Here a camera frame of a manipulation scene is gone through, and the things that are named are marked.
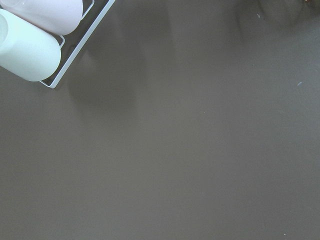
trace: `cup rim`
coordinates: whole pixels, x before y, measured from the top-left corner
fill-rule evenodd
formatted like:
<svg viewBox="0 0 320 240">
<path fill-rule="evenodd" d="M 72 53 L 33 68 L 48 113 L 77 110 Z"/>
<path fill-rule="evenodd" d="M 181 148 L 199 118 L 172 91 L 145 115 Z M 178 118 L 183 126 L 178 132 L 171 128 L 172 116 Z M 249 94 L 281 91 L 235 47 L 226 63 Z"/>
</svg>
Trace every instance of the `cup rim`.
<svg viewBox="0 0 320 240">
<path fill-rule="evenodd" d="M 0 39 L 0 48 L 6 43 L 6 40 L 7 40 L 7 38 L 8 38 L 8 35 L 9 35 L 9 24 L 8 24 L 8 21 L 7 21 L 7 19 L 4 17 L 4 16 L 2 16 L 1 14 L 0 14 L 0 23 L 3 23 L 5 26 L 5 36 L 4 36 L 4 38 L 1 40 Z"/>
</svg>

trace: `white cup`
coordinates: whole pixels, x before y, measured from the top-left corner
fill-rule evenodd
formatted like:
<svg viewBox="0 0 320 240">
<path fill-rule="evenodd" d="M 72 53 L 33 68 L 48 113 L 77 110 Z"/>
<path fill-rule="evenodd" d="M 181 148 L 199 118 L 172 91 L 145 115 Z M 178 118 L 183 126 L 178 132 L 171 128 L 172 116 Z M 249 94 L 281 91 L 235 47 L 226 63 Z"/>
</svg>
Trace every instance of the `white cup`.
<svg viewBox="0 0 320 240">
<path fill-rule="evenodd" d="M 0 66 L 36 82 L 50 77 L 60 60 L 60 46 L 53 36 L 0 9 Z"/>
<path fill-rule="evenodd" d="M 3 9 L 56 35 L 67 35 L 79 25 L 83 0 L 0 0 Z"/>
</svg>

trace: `gray tabletop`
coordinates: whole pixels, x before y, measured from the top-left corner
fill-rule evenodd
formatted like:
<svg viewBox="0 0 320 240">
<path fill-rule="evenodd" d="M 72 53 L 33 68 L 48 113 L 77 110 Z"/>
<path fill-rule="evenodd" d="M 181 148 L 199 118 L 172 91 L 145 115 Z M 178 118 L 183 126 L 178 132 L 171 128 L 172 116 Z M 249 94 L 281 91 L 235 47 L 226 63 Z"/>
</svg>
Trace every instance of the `gray tabletop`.
<svg viewBox="0 0 320 240">
<path fill-rule="evenodd" d="M 118 0 L 58 87 L 0 69 L 0 239 L 319 240 L 320 9 Z"/>
</svg>

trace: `gray surface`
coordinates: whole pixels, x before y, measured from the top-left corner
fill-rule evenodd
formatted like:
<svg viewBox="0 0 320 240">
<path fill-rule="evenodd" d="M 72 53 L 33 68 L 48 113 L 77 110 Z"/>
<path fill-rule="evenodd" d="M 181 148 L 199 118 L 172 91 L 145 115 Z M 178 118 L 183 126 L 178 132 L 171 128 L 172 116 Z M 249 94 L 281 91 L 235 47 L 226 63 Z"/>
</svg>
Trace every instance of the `gray surface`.
<svg viewBox="0 0 320 240">
<path fill-rule="evenodd" d="M 0 239 L 318 240 L 319 10 L 263 5 L 118 0 L 57 89 L 0 69 Z"/>
</svg>

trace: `white wire rack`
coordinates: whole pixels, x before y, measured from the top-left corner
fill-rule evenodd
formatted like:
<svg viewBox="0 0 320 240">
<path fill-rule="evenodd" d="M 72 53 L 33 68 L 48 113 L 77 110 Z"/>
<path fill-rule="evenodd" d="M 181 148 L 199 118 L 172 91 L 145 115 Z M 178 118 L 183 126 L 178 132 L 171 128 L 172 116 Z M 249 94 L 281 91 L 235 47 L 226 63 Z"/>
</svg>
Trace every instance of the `white wire rack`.
<svg viewBox="0 0 320 240">
<path fill-rule="evenodd" d="M 83 48 L 83 46 L 85 45 L 85 43 L 87 42 L 87 40 L 89 39 L 91 34 L 94 32 L 94 30 L 96 29 L 98 24 L 101 22 L 101 20 L 107 14 L 107 12 L 109 11 L 109 9 L 111 8 L 111 6 L 114 4 L 115 1 L 116 0 L 105 1 L 106 2 L 105 6 L 99 12 L 97 17 L 91 22 L 91 25 L 89 26 L 89 28 L 87 29 L 85 34 L 82 36 L 82 38 L 78 42 L 78 44 L 75 46 L 75 48 L 73 49 L 71 54 L 68 56 L 66 61 L 63 63 L 63 65 L 58 68 L 58 72 L 55 74 L 55 77 L 53 78 L 53 80 L 50 81 L 50 83 L 48 83 L 46 80 L 40 81 L 43 85 L 45 85 L 46 87 L 51 88 L 51 89 L 54 89 L 57 86 L 57 84 L 60 82 L 63 75 L 66 73 L 66 71 L 68 70 L 68 68 L 72 64 L 72 62 L 75 60 L 75 58 L 78 55 L 78 53 L 80 52 L 80 50 Z M 88 13 L 93 9 L 94 5 L 95 5 L 95 0 L 91 0 L 91 4 L 88 6 L 86 11 L 82 15 L 81 21 L 83 21 L 86 18 Z M 63 36 L 60 36 L 60 38 L 62 40 L 62 42 L 60 44 L 60 48 L 63 49 L 63 47 L 66 43 L 66 39 Z"/>
</svg>

